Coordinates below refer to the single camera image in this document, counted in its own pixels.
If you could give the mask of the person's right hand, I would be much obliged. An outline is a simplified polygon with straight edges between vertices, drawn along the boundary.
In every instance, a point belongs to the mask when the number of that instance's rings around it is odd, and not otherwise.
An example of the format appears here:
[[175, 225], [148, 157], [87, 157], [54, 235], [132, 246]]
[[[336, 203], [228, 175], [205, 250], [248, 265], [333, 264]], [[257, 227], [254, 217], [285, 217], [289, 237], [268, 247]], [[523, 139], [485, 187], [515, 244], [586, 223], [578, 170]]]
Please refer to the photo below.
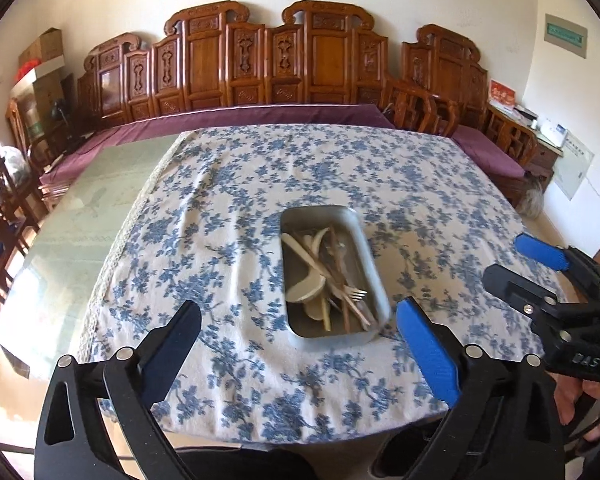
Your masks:
[[552, 374], [554, 400], [562, 430], [571, 436], [600, 417], [600, 382]]

